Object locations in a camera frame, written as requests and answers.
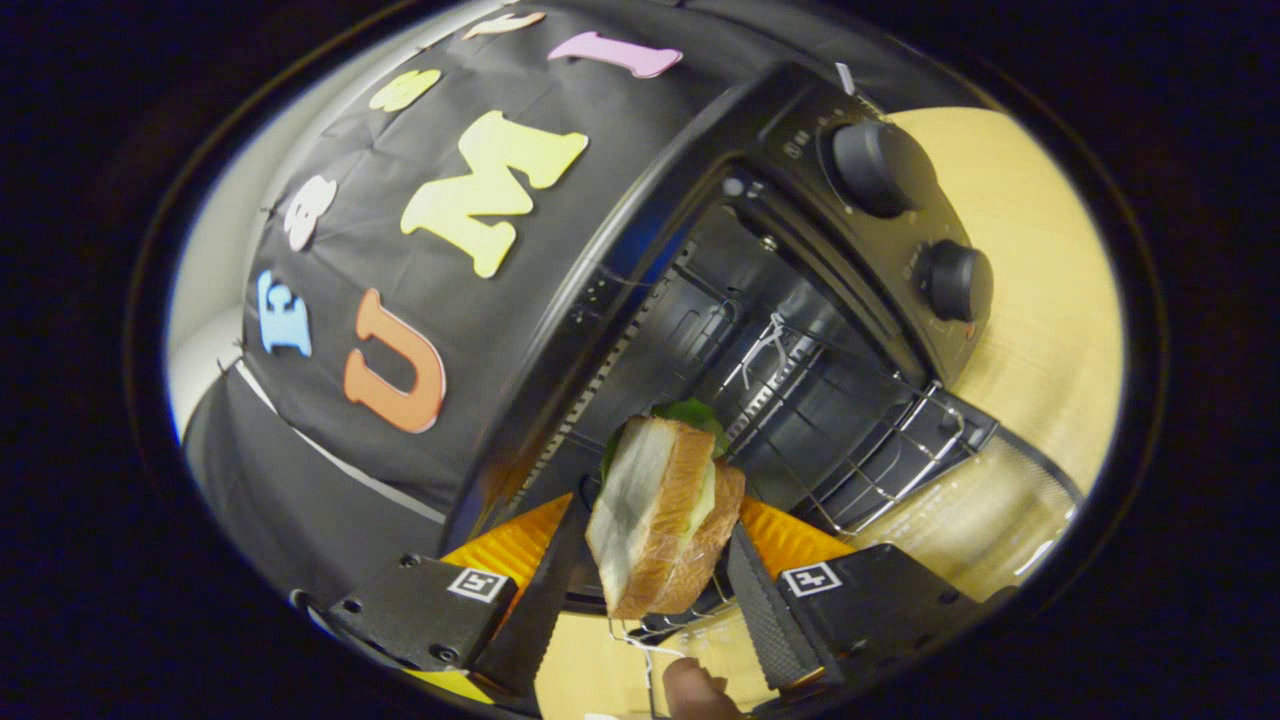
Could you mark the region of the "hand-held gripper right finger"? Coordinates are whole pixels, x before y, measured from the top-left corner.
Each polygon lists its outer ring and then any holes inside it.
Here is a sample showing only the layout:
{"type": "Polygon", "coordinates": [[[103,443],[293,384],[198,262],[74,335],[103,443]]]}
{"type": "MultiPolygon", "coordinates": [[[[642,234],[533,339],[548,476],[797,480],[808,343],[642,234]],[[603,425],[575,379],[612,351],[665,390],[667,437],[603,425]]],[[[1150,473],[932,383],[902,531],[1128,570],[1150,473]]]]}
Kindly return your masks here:
{"type": "Polygon", "coordinates": [[[783,693],[867,688],[986,607],[893,544],[856,550],[751,497],[727,571],[765,680],[783,693]]]}

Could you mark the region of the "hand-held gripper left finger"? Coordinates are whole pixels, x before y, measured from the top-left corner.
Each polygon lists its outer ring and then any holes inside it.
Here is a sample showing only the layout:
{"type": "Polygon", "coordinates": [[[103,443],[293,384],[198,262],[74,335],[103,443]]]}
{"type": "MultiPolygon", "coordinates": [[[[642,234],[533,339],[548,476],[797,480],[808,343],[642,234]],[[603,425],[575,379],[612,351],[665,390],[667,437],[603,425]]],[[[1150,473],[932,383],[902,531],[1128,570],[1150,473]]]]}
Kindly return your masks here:
{"type": "Polygon", "coordinates": [[[403,553],[325,618],[339,638],[434,694],[535,716],[535,679],[586,520],[584,505],[562,495],[443,559],[403,553]]]}

